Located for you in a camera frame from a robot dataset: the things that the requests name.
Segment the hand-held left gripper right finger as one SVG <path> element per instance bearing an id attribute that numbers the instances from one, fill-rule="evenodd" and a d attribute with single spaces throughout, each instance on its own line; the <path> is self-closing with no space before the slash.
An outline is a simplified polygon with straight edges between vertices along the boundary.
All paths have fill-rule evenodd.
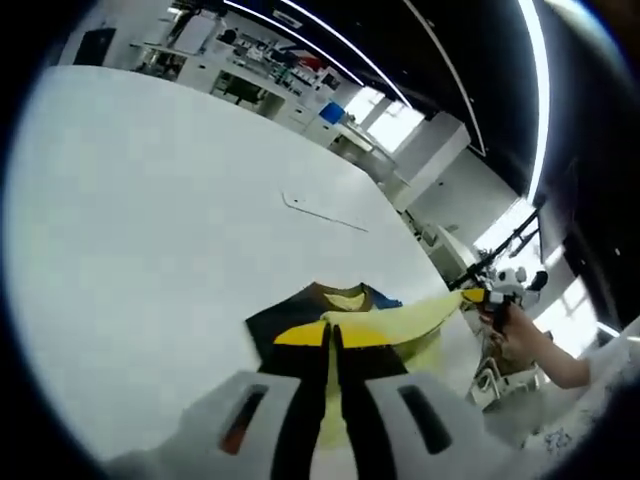
<path id="1" fill-rule="evenodd" d="M 410 373 L 380 333 L 336 326 L 342 417 L 361 479 L 487 479 L 482 415 L 426 372 Z"/>

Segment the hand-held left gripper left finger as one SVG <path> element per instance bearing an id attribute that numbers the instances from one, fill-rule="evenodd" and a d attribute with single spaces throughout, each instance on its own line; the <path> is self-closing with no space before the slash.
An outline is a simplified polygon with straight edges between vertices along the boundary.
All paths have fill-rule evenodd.
<path id="1" fill-rule="evenodd" d="M 279 335 L 256 371 L 197 400 L 163 447 L 170 479 L 307 479 L 325 414 L 330 326 Z"/>

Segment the person's right hand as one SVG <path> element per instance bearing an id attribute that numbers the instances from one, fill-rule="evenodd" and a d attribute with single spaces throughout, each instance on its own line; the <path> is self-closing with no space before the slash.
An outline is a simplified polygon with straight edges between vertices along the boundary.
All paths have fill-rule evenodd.
<path id="1" fill-rule="evenodd" d="M 490 337 L 507 353 L 519 360 L 537 360 L 548 338 L 533 324 L 524 311 L 515 304 L 501 310 L 480 311 L 480 320 L 489 327 Z"/>

